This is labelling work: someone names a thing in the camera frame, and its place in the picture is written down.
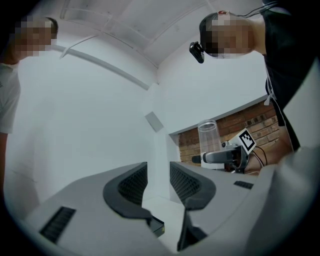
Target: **ceiling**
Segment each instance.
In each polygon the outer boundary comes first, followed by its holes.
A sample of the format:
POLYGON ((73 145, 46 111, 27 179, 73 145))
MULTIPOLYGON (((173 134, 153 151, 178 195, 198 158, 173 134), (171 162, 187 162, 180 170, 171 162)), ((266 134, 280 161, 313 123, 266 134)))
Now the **ceiling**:
POLYGON ((158 66, 216 10, 245 14, 261 0, 65 0, 60 18, 110 34, 158 66))

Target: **black shirt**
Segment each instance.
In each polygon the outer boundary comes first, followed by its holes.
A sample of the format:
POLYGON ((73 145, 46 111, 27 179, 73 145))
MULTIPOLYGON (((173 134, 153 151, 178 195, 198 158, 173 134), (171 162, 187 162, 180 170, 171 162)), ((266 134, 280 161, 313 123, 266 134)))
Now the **black shirt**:
POLYGON ((279 126, 288 130, 293 150, 299 148, 299 141, 283 113, 283 109, 294 96, 308 74, 315 60, 316 54, 312 42, 304 35, 300 28, 303 19, 296 19, 293 15, 272 11, 262 14, 265 23, 265 49, 264 60, 276 102, 271 100, 279 126))

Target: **white t-shirt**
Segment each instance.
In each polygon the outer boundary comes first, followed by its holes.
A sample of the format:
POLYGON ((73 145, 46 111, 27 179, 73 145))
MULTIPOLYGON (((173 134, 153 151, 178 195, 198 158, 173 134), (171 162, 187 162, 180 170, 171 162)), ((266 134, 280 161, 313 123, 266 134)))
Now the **white t-shirt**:
POLYGON ((13 132, 20 91, 18 64, 0 63, 0 133, 13 132))

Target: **man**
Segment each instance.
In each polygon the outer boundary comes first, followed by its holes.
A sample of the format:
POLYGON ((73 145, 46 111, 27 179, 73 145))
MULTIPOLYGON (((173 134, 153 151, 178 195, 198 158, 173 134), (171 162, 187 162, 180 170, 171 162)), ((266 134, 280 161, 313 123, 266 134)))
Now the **man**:
MULTIPOLYGON (((279 5, 265 4, 261 16, 256 19, 237 16, 229 11, 212 13, 201 21, 199 30, 203 50, 213 57, 229 58, 252 51, 264 56, 268 76, 265 88, 269 95, 265 105, 270 101, 274 105, 279 139, 265 150, 265 155, 262 150, 256 150, 256 153, 264 163, 276 164, 283 156, 299 148, 283 109, 302 84, 316 55, 314 41, 307 40, 300 31, 303 20, 279 5)), ((260 168, 258 160, 250 157, 245 171, 260 168)))
POLYGON ((57 38, 58 23, 53 18, 30 18, 20 22, 0 57, 0 192, 3 193, 8 134, 20 96, 19 61, 37 55, 57 38))

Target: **clear plastic cup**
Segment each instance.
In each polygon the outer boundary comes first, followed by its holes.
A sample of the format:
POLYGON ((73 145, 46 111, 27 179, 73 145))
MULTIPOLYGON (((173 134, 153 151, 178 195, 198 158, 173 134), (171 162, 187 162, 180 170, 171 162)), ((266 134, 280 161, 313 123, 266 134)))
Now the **clear plastic cup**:
POLYGON ((221 139, 216 121, 204 120, 198 124, 200 152, 221 151, 221 139))

